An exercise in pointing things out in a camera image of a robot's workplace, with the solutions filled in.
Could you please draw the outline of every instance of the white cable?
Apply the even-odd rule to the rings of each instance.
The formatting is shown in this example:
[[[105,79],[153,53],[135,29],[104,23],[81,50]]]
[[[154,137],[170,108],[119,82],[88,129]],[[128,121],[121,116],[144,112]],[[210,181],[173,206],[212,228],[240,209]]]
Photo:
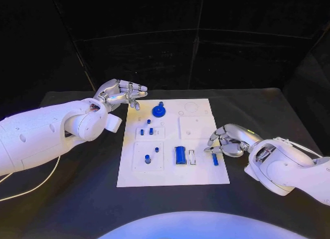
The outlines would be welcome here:
[[[6,180],[6,178],[7,178],[8,176],[11,176],[11,174],[13,174],[13,173],[10,173],[10,174],[0,180],[0,183]]]
[[[288,139],[284,139],[284,138],[281,138],[281,137],[276,137],[276,138],[274,138],[274,140],[282,141],[284,143],[288,143],[288,144],[295,145],[299,149],[302,149],[304,151],[312,153],[312,154],[317,155],[320,158],[323,158],[323,156],[318,155],[314,151],[311,151],[308,148],[305,148],[305,147],[304,147],[302,145],[299,145],[298,143],[291,142]]]
[[[60,156],[57,157],[57,161],[56,161],[53,170],[52,170],[49,176],[46,177],[44,181],[43,181],[32,190],[26,191],[24,193],[20,193],[20,194],[17,194],[17,195],[14,195],[14,196],[10,196],[10,197],[7,197],[7,198],[0,199],[0,202],[4,201],[4,200],[7,200],[7,199],[16,198],[16,197],[19,197],[19,196],[21,196],[21,195],[30,193],[34,189],[37,189],[37,188],[42,186],[42,184],[47,181],[49,177],[52,176],[52,174],[53,174],[53,172],[55,172],[55,169],[56,169],[59,160],[60,160]]]

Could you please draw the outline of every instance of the black table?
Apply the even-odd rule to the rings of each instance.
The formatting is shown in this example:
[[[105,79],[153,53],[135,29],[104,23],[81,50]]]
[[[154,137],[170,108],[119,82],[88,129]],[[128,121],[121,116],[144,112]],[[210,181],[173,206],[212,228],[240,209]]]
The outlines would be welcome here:
[[[93,92],[49,92],[42,106],[92,97]],[[281,136],[320,151],[278,89],[151,91],[145,99],[209,98],[217,127],[236,123],[263,138]],[[53,176],[30,194],[0,202],[0,238],[96,238],[135,219],[176,211],[213,211],[268,222],[310,238],[330,238],[330,207],[299,189],[285,197],[243,172],[246,154],[225,156],[230,184],[117,188],[127,105],[114,114],[117,133],[62,156]],[[56,160],[16,173],[0,198],[32,189]]]

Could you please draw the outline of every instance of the robotic hand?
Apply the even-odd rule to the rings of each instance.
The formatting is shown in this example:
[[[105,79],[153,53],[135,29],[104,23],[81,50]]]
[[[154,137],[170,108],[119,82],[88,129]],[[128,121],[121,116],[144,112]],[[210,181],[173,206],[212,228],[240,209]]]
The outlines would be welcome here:
[[[109,80],[93,98],[20,113],[0,121],[0,176],[33,168],[92,141],[104,129],[117,132],[121,118],[109,114],[121,103],[140,110],[135,98],[147,87]]]
[[[226,124],[212,134],[207,145],[219,139],[222,146],[207,147],[212,153],[240,157],[249,153],[245,172],[281,196],[294,188],[305,191],[321,203],[330,205],[330,157],[321,157],[310,149],[282,138],[263,140],[249,129]],[[315,154],[311,159],[297,148]]]

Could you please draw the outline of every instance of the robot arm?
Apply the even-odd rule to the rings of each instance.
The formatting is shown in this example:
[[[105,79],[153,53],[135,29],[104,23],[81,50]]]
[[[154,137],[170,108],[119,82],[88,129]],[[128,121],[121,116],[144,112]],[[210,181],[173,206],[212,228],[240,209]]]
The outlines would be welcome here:
[[[111,80],[93,98],[20,113],[0,121],[0,176],[33,168],[92,141],[104,129],[117,132],[121,118],[109,114],[121,103],[140,109],[135,98],[147,87]]]
[[[207,147],[206,151],[232,157],[242,156],[248,151],[245,172],[272,192],[285,196],[297,187],[330,205],[330,157],[311,159],[288,140],[262,140],[250,130],[235,124],[225,125],[213,132],[209,146],[217,138],[222,146]]]

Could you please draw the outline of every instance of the white board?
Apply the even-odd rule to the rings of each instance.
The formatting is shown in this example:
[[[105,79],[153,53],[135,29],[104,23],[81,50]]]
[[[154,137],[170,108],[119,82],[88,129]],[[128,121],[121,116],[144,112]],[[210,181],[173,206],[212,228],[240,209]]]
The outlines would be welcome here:
[[[165,115],[151,110],[164,103]],[[141,100],[141,110],[128,108],[117,187],[229,184],[223,155],[219,166],[203,150],[216,123],[207,99]],[[176,147],[186,147],[187,164],[176,164]],[[194,150],[196,165],[190,164]]]

